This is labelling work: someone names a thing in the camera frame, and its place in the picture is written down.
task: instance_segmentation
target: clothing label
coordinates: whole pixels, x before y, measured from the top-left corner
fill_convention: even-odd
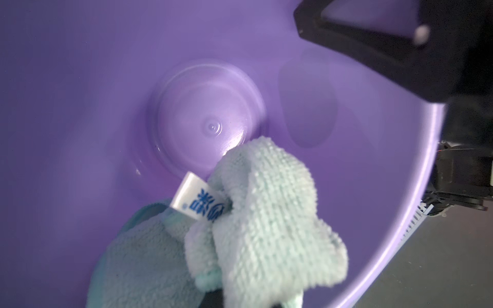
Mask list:
[[[215,221],[230,208],[230,204],[221,192],[213,190],[201,178],[188,172],[170,207],[196,220]]]

